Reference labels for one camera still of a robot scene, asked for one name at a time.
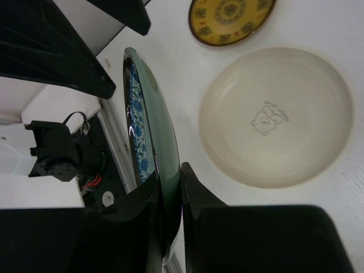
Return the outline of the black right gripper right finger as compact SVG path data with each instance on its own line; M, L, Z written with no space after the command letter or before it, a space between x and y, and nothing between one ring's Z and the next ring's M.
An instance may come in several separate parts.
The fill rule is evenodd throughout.
M205 250L211 228L208 226L209 209L228 205L201 183L188 162L181 165L181 196L183 207L184 247L186 272L206 272Z

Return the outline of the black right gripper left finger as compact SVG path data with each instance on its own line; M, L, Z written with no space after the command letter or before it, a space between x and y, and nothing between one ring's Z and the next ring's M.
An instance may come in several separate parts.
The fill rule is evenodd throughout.
M87 210L71 272L161 272L161 203L160 181L152 173L104 211Z

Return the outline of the black blue patterned plate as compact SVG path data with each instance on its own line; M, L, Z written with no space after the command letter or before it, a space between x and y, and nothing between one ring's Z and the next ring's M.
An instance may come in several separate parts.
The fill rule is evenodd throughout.
M175 249L181 221L180 159L173 123L156 79L135 49L123 54L127 134L137 185L160 182L164 263Z

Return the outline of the cream bear plate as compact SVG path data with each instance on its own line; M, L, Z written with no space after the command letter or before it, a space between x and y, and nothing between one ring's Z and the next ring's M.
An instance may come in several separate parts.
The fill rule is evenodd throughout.
M201 101L199 133L211 161L257 188L291 187L325 171L351 133L353 99L326 60L267 48L228 65Z

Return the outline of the yellow patterned brown plate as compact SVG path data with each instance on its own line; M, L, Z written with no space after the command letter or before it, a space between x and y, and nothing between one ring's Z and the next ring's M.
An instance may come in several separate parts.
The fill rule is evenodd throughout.
M263 26L276 0L197 0L189 8L192 35L202 44L223 47L247 39Z

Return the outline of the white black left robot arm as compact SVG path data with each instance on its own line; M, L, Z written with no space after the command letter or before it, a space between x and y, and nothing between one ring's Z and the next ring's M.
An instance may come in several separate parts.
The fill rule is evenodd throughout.
M101 99L116 85L53 1L1 2L1 76L63 86ZM65 122L1 126L1 173L97 176L104 151L76 140Z

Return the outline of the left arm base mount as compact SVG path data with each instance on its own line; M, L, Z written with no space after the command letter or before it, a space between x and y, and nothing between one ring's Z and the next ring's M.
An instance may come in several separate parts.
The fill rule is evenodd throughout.
M96 114L88 119L83 132L73 133L82 149L81 170L76 175L78 188L84 205L98 212L126 196L125 181L105 130L106 123Z

